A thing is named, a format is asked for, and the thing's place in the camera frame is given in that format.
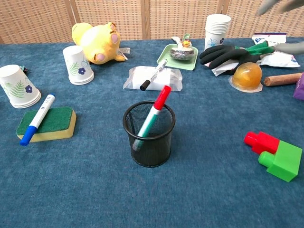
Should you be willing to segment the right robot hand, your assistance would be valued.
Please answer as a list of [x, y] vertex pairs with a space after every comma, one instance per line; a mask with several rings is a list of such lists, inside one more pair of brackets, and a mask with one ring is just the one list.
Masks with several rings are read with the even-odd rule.
[[[279, 0], [264, 0], [259, 7], [257, 14], [259, 16], [267, 13], [274, 5], [276, 5]], [[296, 8], [302, 7], [304, 5], [303, 0], [291, 0], [284, 5], [282, 5], [279, 9], [279, 13], [289, 12]], [[299, 55], [304, 53], [304, 42], [299, 43], [280, 43], [275, 45], [275, 50], [283, 53], [287, 53], [290, 55]]]

